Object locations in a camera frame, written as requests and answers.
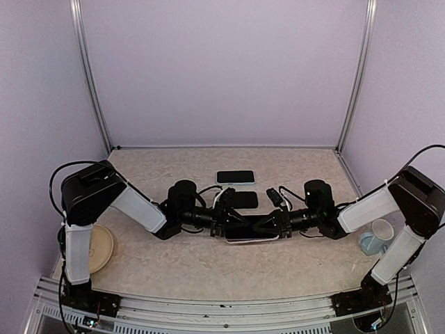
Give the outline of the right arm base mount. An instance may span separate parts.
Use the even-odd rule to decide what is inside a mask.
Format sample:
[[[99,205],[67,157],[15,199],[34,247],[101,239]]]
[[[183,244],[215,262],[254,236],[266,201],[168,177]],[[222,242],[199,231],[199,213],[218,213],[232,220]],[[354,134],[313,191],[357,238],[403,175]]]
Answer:
[[[371,292],[365,289],[356,289],[349,292],[340,292],[331,296],[335,315],[342,317],[375,308],[384,304],[391,304],[392,297],[387,289]]]

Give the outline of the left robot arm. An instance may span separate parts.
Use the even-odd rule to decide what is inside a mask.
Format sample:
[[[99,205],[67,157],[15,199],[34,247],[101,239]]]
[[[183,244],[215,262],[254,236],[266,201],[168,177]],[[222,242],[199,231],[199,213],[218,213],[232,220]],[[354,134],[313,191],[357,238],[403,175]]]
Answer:
[[[133,185],[108,160],[73,161],[58,167],[50,177],[49,197],[54,198],[54,182],[62,170],[80,166],[60,184],[61,215],[58,234],[63,259],[62,301],[84,310],[105,302],[116,305],[120,297],[92,287],[90,247],[94,226],[110,211],[117,211],[141,229],[162,241],[184,230],[185,225],[205,229],[212,234],[226,234],[249,226],[247,217],[233,207],[234,190],[222,190],[212,206],[206,204],[196,184],[179,180],[168,189],[167,198],[156,202]]]

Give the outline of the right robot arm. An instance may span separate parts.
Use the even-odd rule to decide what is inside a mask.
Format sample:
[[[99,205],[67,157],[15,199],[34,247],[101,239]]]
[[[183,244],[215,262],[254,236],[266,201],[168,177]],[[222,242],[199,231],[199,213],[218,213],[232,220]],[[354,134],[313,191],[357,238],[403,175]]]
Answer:
[[[291,212],[284,207],[254,223],[252,229],[290,237],[295,230],[316,227],[327,238],[341,239],[389,214],[403,215],[403,229],[364,277],[355,295],[356,303],[364,309],[372,308],[382,298],[382,287],[443,227],[444,189],[410,164],[374,190],[343,205],[334,203],[331,187],[323,180],[306,182],[304,190],[306,209]]]

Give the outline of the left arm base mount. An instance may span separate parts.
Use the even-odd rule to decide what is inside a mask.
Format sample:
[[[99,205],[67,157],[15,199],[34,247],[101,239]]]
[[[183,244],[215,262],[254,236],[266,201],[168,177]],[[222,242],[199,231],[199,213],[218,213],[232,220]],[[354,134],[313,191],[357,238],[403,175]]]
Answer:
[[[116,318],[122,297],[108,292],[74,286],[66,289],[61,297],[63,305],[99,316]]]

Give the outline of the black phone brown edge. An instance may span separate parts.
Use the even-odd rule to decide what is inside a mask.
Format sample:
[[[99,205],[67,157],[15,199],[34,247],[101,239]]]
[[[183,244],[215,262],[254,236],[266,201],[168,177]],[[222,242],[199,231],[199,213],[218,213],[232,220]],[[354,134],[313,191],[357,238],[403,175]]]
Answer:
[[[270,234],[270,233],[260,233],[260,232],[255,232],[253,230],[253,225],[259,221],[261,218],[263,218],[264,215],[250,215],[247,216],[247,219],[250,221],[250,225],[247,227],[242,227],[242,228],[237,228],[237,229],[233,229],[233,230],[226,230],[225,231],[225,236],[226,235],[245,235],[245,234]]]

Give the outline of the pink phone case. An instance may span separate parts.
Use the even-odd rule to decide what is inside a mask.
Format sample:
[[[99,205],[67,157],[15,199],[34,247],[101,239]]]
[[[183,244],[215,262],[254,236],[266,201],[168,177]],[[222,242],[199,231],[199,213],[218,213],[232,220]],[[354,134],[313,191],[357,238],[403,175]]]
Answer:
[[[245,235],[226,235],[229,244],[254,244],[267,241],[275,241],[279,239],[277,234],[245,234]]]

